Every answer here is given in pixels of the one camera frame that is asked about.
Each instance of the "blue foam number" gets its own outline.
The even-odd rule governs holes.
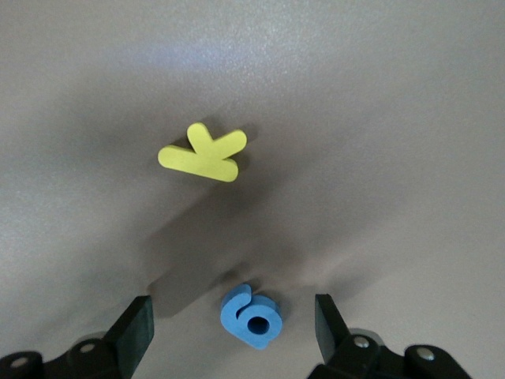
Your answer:
[[[281,332],[282,318],[275,302],[253,295],[248,284],[241,284],[223,299],[221,324],[231,335],[263,350]]]

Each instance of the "hole in blue number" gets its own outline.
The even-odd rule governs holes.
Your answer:
[[[253,317],[247,323],[247,327],[254,334],[265,334],[270,328],[268,321],[262,317]]]

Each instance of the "gray surface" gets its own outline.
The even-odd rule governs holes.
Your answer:
[[[304,378],[313,295],[394,351],[505,371],[505,3],[1,2],[0,355],[153,294],[137,378]],[[239,179],[162,169],[204,120]],[[219,325],[278,299],[253,351]]]

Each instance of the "black mechanical part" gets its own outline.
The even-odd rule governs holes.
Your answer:
[[[471,379],[439,347],[414,345],[402,357],[351,334],[330,295],[316,295],[316,338],[324,364],[309,379]]]
[[[79,342],[43,363],[36,351],[0,359],[0,379],[130,379],[154,337],[150,296],[135,298],[100,339]]]

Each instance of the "blue number 6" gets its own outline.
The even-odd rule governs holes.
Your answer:
[[[263,350],[281,332],[282,318],[275,302],[253,295],[248,284],[241,284],[223,299],[221,324],[231,335]]]

